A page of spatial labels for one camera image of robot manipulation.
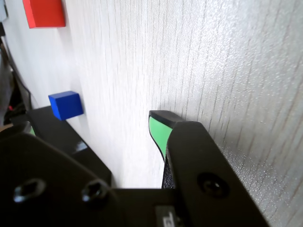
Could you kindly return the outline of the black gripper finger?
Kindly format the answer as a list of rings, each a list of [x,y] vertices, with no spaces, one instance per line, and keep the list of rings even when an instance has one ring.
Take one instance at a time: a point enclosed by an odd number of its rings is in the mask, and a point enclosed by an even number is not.
[[[268,225],[202,123],[151,110],[149,132],[169,166],[186,226]]]
[[[0,224],[3,227],[122,227],[108,184],[29,133],[0,133]]]

